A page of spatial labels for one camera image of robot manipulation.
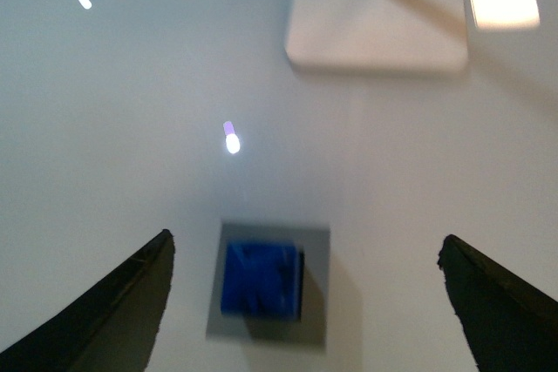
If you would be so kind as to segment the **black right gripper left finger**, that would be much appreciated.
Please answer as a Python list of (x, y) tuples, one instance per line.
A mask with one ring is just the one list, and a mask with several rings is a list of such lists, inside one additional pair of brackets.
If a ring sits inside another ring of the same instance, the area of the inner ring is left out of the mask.
[(1, 354), (3, 371), (144, 371), (167, 306), (174, 237), (165, 229)]

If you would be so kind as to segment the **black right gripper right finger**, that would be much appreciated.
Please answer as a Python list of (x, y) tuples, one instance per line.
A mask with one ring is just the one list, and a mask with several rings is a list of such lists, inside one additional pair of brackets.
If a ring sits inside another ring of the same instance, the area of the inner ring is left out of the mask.
[(453, 234), (438, 266), (478, 370), (557, 370), (556, 300)]

